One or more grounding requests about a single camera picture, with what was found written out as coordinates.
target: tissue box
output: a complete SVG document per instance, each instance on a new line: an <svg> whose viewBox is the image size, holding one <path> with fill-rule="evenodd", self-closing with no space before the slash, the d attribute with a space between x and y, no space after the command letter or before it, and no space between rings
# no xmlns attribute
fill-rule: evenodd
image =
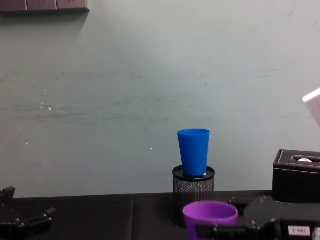
<svg viewBox="0 0 320 240"><path fill-rule="evenodd" d="M312 162L298 161L309 159ZM279 150L273 163L272 197L286 203L320 203L320 152Z"/></svg>

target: black table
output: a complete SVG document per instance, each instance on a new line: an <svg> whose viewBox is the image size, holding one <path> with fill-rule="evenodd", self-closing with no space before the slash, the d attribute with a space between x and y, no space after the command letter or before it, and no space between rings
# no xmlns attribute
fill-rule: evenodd
<svg viewBox="0 0 320 240"><path fill-rule="evenodd" d="M223 191L215 192L212 199L269 193ZM186 229L170 219L172 193L18 198L13 205L26 216L49 207L57 210L52 229L30 240L188 240Z"/></svg>

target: label sticker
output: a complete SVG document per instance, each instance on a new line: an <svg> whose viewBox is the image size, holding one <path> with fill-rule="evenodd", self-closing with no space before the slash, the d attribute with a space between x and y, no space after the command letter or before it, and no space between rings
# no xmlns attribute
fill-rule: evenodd
<svg viewBox="0 0 320 240"><path fill-rule="evenodd" d="M288 226L290 236L311 236L309 226Z"/></svg>

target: purple cup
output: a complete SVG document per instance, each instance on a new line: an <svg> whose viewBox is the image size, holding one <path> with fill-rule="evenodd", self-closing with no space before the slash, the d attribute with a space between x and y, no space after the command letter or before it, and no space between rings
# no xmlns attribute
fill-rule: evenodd
<svg viewBox="0 0 320 240"><path fill-rule="evenodd" d="M200 240L196 232L198 223L233 225L238 222L237 208L222 201L190 203L183 208L183 215L190 240Z"/></svg>

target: black mesh cylinder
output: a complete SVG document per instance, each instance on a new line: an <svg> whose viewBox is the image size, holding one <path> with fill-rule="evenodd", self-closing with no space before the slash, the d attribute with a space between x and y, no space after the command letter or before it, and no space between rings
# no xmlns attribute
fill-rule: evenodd
<svg viewBox="0 0 320 240"><path fill-rule="evenodd" d="M181 165L172 170L172 175L172 220L175 224L185 227L183 208L193 202L209 200L210 193L215 188L215 170L207 166L205 175L191 177L184 175Z"/></svg>

